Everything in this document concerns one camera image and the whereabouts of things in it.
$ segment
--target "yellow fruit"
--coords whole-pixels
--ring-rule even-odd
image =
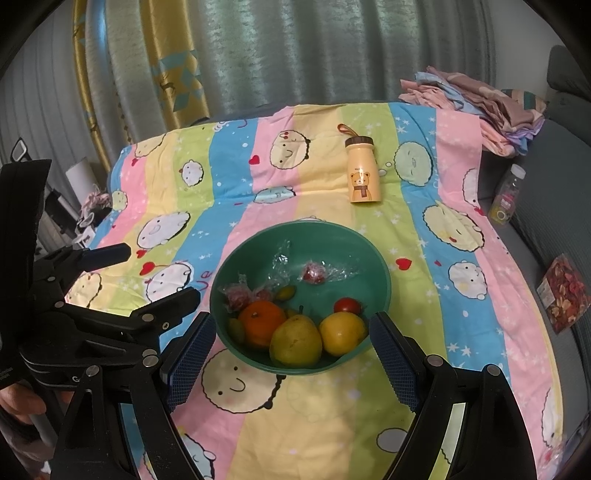
[[[295,315],[273,333],[269,346],[271,360],[292,368],[313,367],[322,355],[318,328],[305,315]]]
[[[275,293],[275,301],[287,301],[291,300],[294,295],[296,294],[296,286],[295,285],[287,285],[283,288],[280,288],[277,293]]]
[[[228,335],[239,345],[244,343],[246,333],[244,332],[244,325],[238,319],[228,319]]]
[[[368,335],[363,320],[349,312],[329,315],[320,322],[319,330],[324,350],[333,356],[349,353]]]

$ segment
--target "pear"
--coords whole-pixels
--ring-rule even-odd
[[[269,354],[276,364],[311,368],[322,354],[320,332],[306,315],[295,315],[277,327],[271,338]]]

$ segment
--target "orange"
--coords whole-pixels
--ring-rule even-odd
[[[285,320],[283,309],[271,301],[258,300],[240,312],[238,320],[244,325],[245,343],[257,349],[269,348],[271,337]]]
[[[343,356],[354,350],[368,335],[361,318],[350,312],[337,312],[326,317],[318,327],[324,350]]]

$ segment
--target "blue cloth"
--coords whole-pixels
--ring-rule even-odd
[[[456,110],[459,112],[471,113],[472,115],[478,115],[482,118],[488,118],[488,115],[484,113],[484,111],[468,102],[460,92],[437,75],[428,72],[417,72],[414,74],[414,80],[419,85],[438,86],[443,91],[446,98],[454,104]]]

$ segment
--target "plastic bottle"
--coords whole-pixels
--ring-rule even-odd
[[[371,137],[355,136],[345,141],[348,154],[347,181],[349,201],[380,202],[378,164],[374,157],[374,140]]]
[[[519,189],[525,178],[525,170],[513,163],[511,170],[507,172],[495,201],[492,203],[489,217],[496,223],[505,225],[515,212]]]

